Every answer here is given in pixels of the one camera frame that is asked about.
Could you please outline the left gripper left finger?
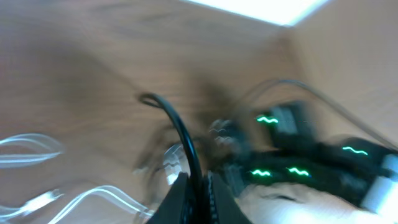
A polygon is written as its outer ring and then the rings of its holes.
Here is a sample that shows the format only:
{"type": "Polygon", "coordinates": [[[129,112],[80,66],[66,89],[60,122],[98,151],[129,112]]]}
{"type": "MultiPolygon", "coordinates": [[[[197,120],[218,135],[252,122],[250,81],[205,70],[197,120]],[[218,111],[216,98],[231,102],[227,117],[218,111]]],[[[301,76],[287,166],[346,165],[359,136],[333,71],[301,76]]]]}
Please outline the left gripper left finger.
{"type": "Polygon", "coordinates": [[[194,223],[195,197],[187,173],[179,173],[168,194],[147,224],[194,223]]]}

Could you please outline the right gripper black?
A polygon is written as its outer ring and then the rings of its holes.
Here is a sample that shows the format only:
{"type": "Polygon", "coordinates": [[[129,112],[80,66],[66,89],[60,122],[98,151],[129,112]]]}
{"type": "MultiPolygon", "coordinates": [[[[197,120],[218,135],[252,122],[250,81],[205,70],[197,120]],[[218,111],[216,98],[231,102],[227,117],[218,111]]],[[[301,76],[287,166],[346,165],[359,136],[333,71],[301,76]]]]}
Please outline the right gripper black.
{"type": "Polygon", "coordinates": [[[234,196],[250,185],[276,188],[311,185],[311,130],[292,118],[255,118],[255,132],[235,119],[217,119],[209,128],[214,142],[210,169],[234,196]]]}

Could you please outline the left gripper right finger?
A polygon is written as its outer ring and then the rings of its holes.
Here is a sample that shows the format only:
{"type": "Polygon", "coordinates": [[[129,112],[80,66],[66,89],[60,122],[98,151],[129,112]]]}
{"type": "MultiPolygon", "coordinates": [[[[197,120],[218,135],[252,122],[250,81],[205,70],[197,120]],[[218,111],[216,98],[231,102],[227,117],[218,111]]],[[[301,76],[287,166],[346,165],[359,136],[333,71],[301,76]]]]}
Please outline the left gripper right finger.
{"type": "Polygon", "coordinates": [[[241,211],[235,202],[228,186],[220,175],[209,172],[207,176],[206,192],[207,223],[211,224],[251,224],[252,222],[241,211]]]}

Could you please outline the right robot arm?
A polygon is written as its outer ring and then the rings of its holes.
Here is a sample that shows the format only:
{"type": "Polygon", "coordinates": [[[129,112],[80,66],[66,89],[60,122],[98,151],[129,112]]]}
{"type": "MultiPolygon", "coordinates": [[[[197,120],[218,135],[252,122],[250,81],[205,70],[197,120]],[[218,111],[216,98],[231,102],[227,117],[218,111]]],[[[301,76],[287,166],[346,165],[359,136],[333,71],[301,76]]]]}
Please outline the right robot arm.
{"type": "Polygon", "coordinates": [[[255,150],[235,120],[216,120],[209,130],[215,141],[232,147],[213,168],[234,193],[247,185],[303,185],[373,213],[387,213],[397,205],[397,151],[357,137],[319,140],[303,101],[257,111],[253,120],[270,141],[269,150],[255,150]]]}

